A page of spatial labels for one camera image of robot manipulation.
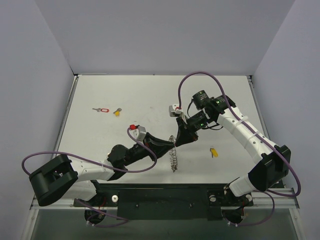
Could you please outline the silver spiked keyring disc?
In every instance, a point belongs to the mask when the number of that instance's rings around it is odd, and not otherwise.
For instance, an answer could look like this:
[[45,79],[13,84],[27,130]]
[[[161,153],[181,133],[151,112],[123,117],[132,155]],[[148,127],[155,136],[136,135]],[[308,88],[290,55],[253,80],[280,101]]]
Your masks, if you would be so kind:
[[[176,142],[176,138],[173,135],[171,135],[168,140],[174,144]],[[175,146],[169,151],[169,156],[170,156],[171,170],[173,173],[175,173],[178,170],[178,157],[177,157],[177,151]]]

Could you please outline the yellow tag key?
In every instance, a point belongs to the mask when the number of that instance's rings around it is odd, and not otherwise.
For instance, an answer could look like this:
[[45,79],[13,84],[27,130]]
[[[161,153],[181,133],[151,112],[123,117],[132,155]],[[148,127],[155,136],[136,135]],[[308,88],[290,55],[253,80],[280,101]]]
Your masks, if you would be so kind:
[[210,153],[212,158],[217,158],[219,156],[217,150],[214,147],[210,148]]

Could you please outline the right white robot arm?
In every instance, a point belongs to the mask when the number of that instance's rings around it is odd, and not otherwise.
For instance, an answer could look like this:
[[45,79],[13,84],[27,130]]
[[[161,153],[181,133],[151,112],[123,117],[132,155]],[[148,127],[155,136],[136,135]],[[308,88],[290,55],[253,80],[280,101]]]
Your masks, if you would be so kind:
[[243,195],[255,190],[265,192],[289,173],[289,148],[285,145],[277,146],[259,132],[228,96],[208,97],[201,90],[193,95],[192,100],[198,110],[192,117],[185,116],[179,107],[175,108],[178,125],[175,146],[197,141],[197,132],[214,122],[227,130],[255,163],[249,173],[225,187],[223,198],[226,203],[234,205]]

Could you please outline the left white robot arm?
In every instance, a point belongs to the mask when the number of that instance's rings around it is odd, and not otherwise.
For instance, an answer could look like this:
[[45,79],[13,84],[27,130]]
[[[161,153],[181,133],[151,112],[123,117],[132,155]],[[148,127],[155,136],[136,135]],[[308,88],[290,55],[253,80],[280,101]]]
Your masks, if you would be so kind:
[[49,206],[62,197],[82,199],[92,206],[99,205],[103,193],[94,186],[95,180],[114,181],[129,173],[127,166],[150,157],[156,163],[173,149],[172,141],[162,140],[150,133],[131,148],[115,145],[105,160],[94,161],[78,155],[55,151],[55,157],[28,174],[37,202]]

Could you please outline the yellow capped key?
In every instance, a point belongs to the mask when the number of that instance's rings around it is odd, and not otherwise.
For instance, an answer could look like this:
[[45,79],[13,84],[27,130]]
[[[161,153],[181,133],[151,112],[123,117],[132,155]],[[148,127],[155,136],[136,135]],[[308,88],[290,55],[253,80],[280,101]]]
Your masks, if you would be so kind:
[[113,112],[113,114],[114,114],[116,117],[119,117],[121,111],[122,111],[122,109],[119,107],[116,111]]

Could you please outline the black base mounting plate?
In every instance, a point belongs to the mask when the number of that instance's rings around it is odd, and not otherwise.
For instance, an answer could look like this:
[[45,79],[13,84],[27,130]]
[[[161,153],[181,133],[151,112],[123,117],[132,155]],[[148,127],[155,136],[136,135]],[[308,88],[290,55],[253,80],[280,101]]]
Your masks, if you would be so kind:
[[128,220],[220,220],[223,207],[243,200],[226,198],[223,183],[96,183],[93,207],[116,207]]

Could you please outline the red tag key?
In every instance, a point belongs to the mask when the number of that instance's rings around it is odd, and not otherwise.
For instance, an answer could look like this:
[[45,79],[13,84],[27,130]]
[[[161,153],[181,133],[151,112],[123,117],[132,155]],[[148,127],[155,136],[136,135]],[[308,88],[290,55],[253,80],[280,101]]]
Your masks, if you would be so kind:
[[92,108],[94,111],[98,113],[109,113],[110,110],[108,108]]

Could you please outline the aluminium frame rail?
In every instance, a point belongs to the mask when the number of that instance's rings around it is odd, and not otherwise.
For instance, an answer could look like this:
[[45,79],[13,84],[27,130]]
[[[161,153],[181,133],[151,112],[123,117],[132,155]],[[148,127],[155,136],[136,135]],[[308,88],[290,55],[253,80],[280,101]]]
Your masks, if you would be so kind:
[[[299,209],[299,203],[296,198],[289,198],[284,196],[279,196],[268,192],[273,198],[274,208],[275,209]],[[273,202],[270,196],[264,193],[254,192],[252,194],[252,203],[253,206],[251,208],[256,209],[271,209],[273,206]],[[32,200],[30,210],[71,210],[75,208],[85,208],[85,206],[76,203],[73,199],[62,198],[48,206],[40,206],[38,201],[34,198]]]

